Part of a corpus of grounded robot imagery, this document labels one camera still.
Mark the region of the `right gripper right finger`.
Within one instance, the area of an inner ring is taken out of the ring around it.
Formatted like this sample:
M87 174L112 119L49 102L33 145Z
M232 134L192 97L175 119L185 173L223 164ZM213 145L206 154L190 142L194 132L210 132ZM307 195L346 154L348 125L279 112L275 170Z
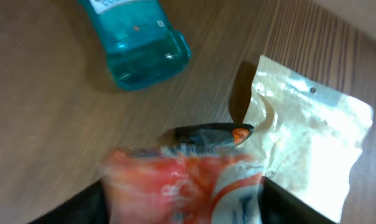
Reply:
M260 180L259 210L263 224L336 224L266 176Z

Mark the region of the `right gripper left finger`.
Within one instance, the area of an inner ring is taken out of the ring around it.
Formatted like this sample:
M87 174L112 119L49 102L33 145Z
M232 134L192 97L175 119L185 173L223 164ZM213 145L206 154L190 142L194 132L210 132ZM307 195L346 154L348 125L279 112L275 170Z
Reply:
M101 181L76 194L29 224L108 224L109 215Z

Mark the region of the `beige PanTree snack pouch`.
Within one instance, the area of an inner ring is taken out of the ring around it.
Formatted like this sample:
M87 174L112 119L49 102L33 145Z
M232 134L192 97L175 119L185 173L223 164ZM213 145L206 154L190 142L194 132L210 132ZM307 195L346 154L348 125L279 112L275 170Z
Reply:
M244 118L254 132L243 147L269 179L340 222L373 115L367 103L261 56Z

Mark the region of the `red white packet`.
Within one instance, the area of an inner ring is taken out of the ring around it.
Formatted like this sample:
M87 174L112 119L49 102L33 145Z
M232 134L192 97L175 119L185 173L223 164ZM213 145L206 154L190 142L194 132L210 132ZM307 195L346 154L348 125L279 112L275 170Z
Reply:
M111 223L257 223L264 168L244 152L128 154L101 164Z

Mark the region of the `blue bottle with white cap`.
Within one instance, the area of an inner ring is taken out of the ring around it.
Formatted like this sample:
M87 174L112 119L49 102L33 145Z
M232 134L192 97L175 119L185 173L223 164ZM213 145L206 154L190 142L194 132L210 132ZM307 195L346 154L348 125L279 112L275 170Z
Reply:
M80 0L119 88L140 90L181 72L191 50L158 0Z

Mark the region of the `black red snack packet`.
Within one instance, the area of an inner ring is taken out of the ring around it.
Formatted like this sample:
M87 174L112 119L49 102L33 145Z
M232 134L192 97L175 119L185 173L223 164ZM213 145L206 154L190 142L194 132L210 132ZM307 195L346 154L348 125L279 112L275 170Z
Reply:
M200 147L234 147L250 138L253 132L251 124L206 123L166 130L160 136L160 142Z

